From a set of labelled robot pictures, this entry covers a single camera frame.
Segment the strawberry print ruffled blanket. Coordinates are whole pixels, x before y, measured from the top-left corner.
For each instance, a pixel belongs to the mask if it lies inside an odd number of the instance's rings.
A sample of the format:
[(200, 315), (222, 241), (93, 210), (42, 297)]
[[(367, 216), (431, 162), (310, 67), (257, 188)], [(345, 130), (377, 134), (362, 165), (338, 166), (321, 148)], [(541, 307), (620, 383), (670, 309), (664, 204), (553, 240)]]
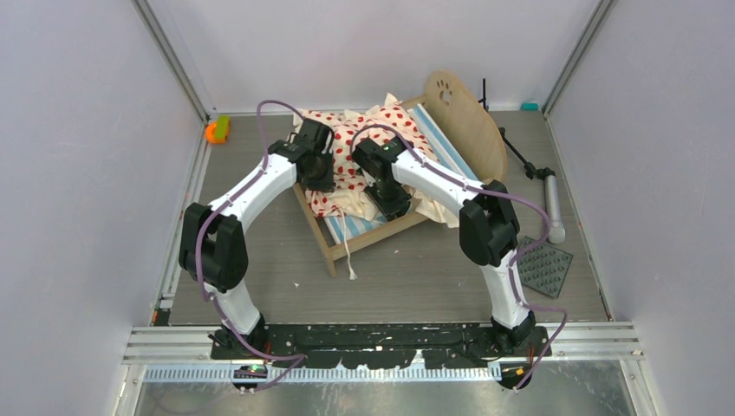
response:
[(335, 260), (427, 219), (449, 228), (459, 226), (457, 216), (437, 200), (390, 175), (390, 159), (417, 153), (467, 178), (475, 176), (426, 105), (404, 108), (389, 94), (384, 105), (365, 113), (302, 109), (294, 117), (294, 127), (301, 128), (305, 119), (320, 121), (335, 133), (334, 186), (327, 192), (294, 187), (330, 275), (336, 274)]

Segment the blue striped mattress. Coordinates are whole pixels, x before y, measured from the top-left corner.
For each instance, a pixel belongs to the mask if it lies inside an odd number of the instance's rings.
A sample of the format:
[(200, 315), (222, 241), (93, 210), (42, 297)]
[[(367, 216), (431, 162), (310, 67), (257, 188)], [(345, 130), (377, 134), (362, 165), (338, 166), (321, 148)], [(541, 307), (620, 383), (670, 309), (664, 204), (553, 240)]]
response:
[(335, 134), (332, 144), (335, 189), (332, 192), (306, 190), (304, 196), (308, 209), (315, 217), (325, 219), (338, 244), (387, 223), (364, 192), (367, 180), (351, 158), (350, 146), (355, 132), (366, 125), (402, 121), (404, 126), (399, 130), (417, 152), (464, 177), (478, 178), (423, 104), (400, 109), (395, 102), (391, 106), (375, 106), (363, 114), (346, 110), (343, 114), (304, 111), (303, 115), (307, 120), (327, 121)]

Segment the wooden pet bed frame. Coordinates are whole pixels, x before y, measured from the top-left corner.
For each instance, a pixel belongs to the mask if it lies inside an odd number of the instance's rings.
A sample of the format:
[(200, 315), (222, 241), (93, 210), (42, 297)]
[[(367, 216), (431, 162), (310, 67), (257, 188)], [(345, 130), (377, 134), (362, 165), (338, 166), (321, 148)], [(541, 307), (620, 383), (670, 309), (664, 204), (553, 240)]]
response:
[(417, 103), (428, 107), (428, 113), (477, 175), (476, 180), (485, 183), (504, 180), (507, 154), (499, 128), (454, 74), (433, 72), (422, 95), (400, 103), (404, 108)]

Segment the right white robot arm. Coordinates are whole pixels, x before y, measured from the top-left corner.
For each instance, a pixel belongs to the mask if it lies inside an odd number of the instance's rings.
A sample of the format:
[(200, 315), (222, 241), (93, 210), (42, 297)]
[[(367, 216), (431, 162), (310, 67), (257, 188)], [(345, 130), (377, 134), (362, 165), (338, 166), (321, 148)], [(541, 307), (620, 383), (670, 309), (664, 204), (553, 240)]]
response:
[(353, 161), (367, 177), (370, 200), (388, 221), (407, 214), (412, 187), (440, 203), (459, 221), (459, 245), (479, 266), (491, 296), (495, 344), (506, 355), (517, 355), (530, 342), (536, 318), (530, 310), (513, 259), (520, 231), (505, 186), (464, 178), (423, 156), (414, 155), (399, 138), (379, 145), (357, 144)]

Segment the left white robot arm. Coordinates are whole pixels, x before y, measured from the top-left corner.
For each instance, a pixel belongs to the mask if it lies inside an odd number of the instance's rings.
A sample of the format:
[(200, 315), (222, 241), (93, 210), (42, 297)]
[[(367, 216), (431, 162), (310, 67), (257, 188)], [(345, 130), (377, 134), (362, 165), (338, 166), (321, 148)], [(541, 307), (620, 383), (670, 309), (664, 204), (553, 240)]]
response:
[(216, 341), (232, 343), (246, 359), (257, 358), (267, 341), (263, 314), (244, 280), (249, 266), (247, 230), (292, 185), (334, 186), (334, 139), (330, 126), (306, 119), (288, 139), (273, 142), (234, 188), (207, 205), (192, 203), (185, 210), (179, 265), (223, 319)]

